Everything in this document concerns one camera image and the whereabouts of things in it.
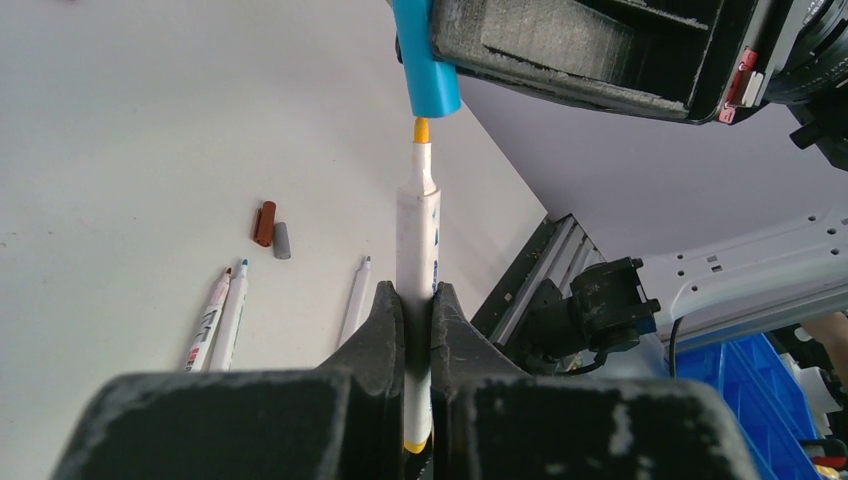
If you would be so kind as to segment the yellow white pen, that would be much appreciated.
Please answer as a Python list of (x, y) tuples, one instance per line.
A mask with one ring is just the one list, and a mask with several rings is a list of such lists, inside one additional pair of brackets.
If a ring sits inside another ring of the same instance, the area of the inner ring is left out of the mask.
[(433, 433), (431, 315), (438, 289), (441, 190), (432, 174), (429, 122), (415, 120), (411, 169), (397, 192), (395, 290), (405, 335), (403, 446), (422, 453)]

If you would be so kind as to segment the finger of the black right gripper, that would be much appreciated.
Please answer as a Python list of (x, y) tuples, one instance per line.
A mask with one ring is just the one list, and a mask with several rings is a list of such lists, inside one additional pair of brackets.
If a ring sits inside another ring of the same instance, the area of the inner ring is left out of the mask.
[(436, 1), (430, 39), (464, 76), (583, 109), (684, 118), (703, 23), (666, 1)]

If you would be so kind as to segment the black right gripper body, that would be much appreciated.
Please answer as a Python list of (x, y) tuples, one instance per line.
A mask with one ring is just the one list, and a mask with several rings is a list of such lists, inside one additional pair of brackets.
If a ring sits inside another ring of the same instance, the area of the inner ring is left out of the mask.
[(586, 1), (611, 34), (600, 82), (629, 99), (622, 115), (700, 125), (731, 124), (755, 110), (785, 70), (811, 1)]

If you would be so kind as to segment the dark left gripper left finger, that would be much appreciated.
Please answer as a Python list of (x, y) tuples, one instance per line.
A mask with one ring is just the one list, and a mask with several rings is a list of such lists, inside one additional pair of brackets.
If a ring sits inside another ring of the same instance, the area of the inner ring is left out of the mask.
[(393, 285), (308, 370), (136, 373), (92, 398), (57, 479), (400, 479), (404, 327)]

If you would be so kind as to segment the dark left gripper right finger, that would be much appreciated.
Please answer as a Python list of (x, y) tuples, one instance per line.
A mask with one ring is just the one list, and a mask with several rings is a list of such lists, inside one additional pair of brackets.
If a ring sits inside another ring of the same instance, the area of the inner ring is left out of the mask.
[(737, 421), (680, 379), (534, 377), (465, 318), (441, 283), (432, 304), (437, 479), (754, 479)]

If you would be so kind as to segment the blue pen cap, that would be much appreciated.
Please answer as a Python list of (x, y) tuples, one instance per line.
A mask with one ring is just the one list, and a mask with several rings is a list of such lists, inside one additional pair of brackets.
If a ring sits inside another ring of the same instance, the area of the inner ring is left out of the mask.
[(428, 119), (452, 115), (462, 105), (455, 67), (437, 60), (431, 46), (432, 4), (427, 0), (392, 2), (412, 114)]

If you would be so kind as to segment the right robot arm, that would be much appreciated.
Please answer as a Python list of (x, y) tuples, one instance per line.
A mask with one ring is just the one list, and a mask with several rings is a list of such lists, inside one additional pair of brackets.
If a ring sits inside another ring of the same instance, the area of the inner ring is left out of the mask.
[[(847, 167), (843, 1), (436, 1), (430, 39), (464, 75), (598, 112), (735, 125), (784, 105), (797, 147)], [(600, 367), (704, 308), (846, 272), (845, 221), (813, 214), (713, 251), (596, 264), (561, 286), (536, 270), (483, 331), (525, 371), (556, 375), (582, 350)]]

